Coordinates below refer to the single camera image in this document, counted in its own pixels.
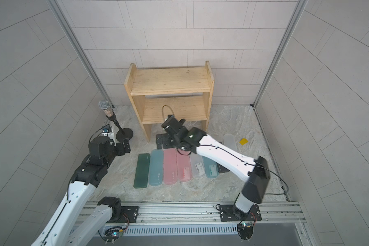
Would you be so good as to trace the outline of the dark green pencil case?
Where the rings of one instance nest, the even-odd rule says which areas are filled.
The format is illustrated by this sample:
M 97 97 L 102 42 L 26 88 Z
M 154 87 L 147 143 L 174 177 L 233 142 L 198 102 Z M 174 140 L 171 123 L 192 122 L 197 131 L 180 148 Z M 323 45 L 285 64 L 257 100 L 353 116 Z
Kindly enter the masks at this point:
M 142 153 L 138 155 L 133 184 L 135 189 L 146 188 L 148 185 L 150 157 L 151 156 L 149 153 Z

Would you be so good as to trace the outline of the wooden two-tier shelf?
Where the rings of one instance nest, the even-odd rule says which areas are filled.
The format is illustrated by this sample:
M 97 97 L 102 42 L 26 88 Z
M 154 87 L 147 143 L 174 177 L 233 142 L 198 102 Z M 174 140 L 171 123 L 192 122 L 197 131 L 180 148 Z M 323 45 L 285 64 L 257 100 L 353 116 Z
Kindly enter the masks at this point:
M 177 119 L 201 121 L 208 129 L 215 79 L 209 61 L 202 67 L 138 69 L 131 64 L 124 82 L 147 141 L 153 124 L 165 121 L 164 105 Z

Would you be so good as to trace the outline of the clear frosted pencil case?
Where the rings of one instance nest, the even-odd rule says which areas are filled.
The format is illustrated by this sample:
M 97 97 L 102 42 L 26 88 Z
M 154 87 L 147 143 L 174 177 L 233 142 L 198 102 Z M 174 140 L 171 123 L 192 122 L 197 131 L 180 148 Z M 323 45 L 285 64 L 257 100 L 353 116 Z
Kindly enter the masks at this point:
M 238 151 L 238 149 L 237 149 L 237 145 L 236 145 L 236 142 L 235 142 L 234 135 L 232 135 L 232 134 L 225 134 L 225 135 L 223 136 L 223 144 L 224 144 L 227 148 L 229 148 L 229 149 L 231 149 L 231 150 L 233 150 L 233 151 L 235 151 L 235 152 L 237 152 L 237 151 Z
M 191 153 L 190 163 L 193 177 L 205 176 L 204 161 L 200 155 Z

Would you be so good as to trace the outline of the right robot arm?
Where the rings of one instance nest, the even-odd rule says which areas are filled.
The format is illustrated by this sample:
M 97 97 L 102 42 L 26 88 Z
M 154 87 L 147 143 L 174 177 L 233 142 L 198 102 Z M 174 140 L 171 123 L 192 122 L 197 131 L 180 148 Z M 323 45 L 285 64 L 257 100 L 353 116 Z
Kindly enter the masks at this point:
M 245 182 L 241 192 L 235 200 L 233 214 L 244 219 L 255 204 L 261 204 L 270 181 L 271 174 L 278 177 L 286 188 L 287 183 L 275 172 L 268 168 L 268 162 L 263 157 L 257 159 L 244 156 L 215 140 L 205 131 L 193 127 L 188 130 L 183 124 L 184 119 L 178 121 L 173 114 L 163 116 L 161 127 L 173 141 L 176 152 L 180 155 L 192 153 L 206 157 L 230 170 Z

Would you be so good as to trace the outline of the yellow block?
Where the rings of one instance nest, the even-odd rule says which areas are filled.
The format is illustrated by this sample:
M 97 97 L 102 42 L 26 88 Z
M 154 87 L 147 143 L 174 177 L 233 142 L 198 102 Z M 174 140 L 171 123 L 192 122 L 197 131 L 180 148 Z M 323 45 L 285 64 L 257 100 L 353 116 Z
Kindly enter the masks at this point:
M 245 144 L 247 144 L 249 141 L 246 138 L 242 138 L 239 143 L 243 146 Z

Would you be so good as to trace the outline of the left circuit board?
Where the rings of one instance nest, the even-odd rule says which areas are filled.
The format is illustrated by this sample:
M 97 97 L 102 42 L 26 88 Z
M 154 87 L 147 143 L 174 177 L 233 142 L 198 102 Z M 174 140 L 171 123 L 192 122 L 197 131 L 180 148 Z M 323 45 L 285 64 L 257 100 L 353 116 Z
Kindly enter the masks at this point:
M 122 227 L 111 227 L 104 230 L 100 236 L 105 241 L 105 244 L 111 243 L 113 245 L 123 234 L 124 229 Z

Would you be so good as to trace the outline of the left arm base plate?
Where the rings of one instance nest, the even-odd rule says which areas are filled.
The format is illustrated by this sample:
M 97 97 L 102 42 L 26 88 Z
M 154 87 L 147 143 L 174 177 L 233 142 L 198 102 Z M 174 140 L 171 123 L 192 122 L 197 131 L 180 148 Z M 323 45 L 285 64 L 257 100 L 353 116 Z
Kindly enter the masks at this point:
M 112 217 L 108 223 L 135 223 L 138 217 L 139 206 L 124 206 L 113 208 Z

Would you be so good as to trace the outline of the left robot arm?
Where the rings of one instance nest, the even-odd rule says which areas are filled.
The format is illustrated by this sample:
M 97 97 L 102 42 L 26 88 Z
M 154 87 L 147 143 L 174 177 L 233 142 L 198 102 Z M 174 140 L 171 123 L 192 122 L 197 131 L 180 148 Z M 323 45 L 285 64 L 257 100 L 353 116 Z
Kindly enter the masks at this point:
M 92 214 L 74 228 L 84 205 L 108 173 L 114 159 L 131 151 L 128 139 L 115 143 L 108 136 L 94 138 L 89 142 L 88 148 L 89 154 L 74 171 L 67 193 L 33 245 L 85 246 L 105 223 L 124 218 L 121 200 L 104 197 Z

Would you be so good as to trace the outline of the aluminium rail frame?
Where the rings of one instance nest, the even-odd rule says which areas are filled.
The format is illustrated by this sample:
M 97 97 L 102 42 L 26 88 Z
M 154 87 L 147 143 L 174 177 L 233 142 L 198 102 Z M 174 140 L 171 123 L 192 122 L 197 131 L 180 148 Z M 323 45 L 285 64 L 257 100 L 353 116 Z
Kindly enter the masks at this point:
M 80 226 L 94 211 L 98 203 L 87 202 L 75 222 Z M 215 206 L 216 202 L 140 202 L 123 203 L 124 206 L 139 206 L 135 223 L 105 223 L 94 236 L 100 236 L 111 227 L 122 227 L 123 236 L 183 236 L 183 235 L 238 235 L 237 224 L 246 223 L 255 227 L 262 224 L 291 224 L 296 229 L 304 246 L 314 245 L 306 225 L 302 208 L 295 202 L 265 202 L 259 206 L 262 221 L 222 222 Z

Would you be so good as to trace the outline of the large light blue pencil case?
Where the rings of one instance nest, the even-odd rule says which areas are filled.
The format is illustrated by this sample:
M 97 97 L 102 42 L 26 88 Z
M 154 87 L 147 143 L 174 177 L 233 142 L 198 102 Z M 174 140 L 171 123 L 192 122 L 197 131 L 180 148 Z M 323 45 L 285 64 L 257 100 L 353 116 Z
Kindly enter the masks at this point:
M 149 185 L 159 186 L 163 182 L 163 150 L 153 150 L 150 154 Z

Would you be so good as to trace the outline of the circuit board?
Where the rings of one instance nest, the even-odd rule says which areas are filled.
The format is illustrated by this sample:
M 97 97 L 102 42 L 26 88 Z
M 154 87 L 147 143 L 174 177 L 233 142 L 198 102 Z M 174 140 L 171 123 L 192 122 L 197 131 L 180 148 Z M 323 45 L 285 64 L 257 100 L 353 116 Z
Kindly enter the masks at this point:
M 246 223 L 238 223 L 237 233 L 240 236 L 241 240 L 250 240 L 253 236 L 254 229 L 253 226 Z
M 124 229 L 122 227 L 111 227 L 104 230 L 100 236 L 105 241 L 105 244 L 111 243 L 113 245 L 123 234 Z

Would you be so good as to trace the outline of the microphone on black stand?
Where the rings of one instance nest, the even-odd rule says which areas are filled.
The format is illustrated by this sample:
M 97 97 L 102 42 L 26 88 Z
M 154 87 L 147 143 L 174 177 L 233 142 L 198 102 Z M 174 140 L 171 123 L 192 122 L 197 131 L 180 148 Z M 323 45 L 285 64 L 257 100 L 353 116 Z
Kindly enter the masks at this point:
M 123 142 L 124 140 L 131 140 L 133 138 L 133 131 L 130 128 L 122 128 L 117 121 L 116 115 L 113 108 L 110 106 L 107 100 L 101 100 L 98 103 L 100 109 L 102 109 L 108 120 L 112 121 L 114 125 L 118 128 L 115 138 L 118 142 Z

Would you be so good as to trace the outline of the black pencil case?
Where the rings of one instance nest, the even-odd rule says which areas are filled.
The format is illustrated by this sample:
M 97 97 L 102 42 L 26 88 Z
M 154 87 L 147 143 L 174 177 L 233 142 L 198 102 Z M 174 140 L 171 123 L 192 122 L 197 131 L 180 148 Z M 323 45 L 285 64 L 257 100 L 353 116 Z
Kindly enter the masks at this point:
M 222 166 L 221 164 L 217 164 L 217 168 L 218 168 L 218 172 L 219 173 L 228 173 L 230 172 L 229 169 L 225 168 L 224 166 Z

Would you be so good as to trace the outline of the small teal pencil case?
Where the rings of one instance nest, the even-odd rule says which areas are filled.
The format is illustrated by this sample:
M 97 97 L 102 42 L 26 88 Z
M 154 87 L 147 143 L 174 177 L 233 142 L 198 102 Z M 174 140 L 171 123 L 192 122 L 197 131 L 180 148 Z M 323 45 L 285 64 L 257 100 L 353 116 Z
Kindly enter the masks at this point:
M 205 174 L 207 178 L 216 178 L 219 175 L 217 163 L 207 157 L 203 156 Z

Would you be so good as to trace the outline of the pink pencil case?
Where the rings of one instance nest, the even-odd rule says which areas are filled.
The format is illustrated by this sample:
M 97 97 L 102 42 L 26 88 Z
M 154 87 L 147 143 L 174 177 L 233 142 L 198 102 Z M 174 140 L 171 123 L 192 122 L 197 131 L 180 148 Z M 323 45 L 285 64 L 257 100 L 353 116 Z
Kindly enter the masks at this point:
M 190 153 L 177 149 L 177 172 L 178 179 L 181 182 L 188 182 L 192 179 L 192 170 L 190 163 Z
M 173 185 L 177 182 L 176 149 L 164 150 L 163 181 L 166 185 Z

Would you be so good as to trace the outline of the right circuit board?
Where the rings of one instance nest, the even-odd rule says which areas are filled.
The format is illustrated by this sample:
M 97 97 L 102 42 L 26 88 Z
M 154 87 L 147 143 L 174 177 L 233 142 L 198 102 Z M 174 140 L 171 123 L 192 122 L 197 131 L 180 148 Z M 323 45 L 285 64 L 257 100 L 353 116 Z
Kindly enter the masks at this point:
M 241 240 L 250 240 L 253 236 L 254 229 L 253 226 L 246 223 L 238 223 L 237 233 L 240 236 Z

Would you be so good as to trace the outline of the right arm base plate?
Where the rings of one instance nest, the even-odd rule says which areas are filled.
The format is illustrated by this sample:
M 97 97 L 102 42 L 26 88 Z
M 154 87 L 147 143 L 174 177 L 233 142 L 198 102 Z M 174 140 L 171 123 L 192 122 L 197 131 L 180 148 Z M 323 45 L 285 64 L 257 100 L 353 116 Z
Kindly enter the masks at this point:
M 234 205 L 220 205 L 215 206 L 216 210 L 219 212 L 220 220 L 222 222 L 232 222 L 232 221 L 262 221 L 259 206 L 254 204 L 250 211 L 245 213 L 236 208 Z

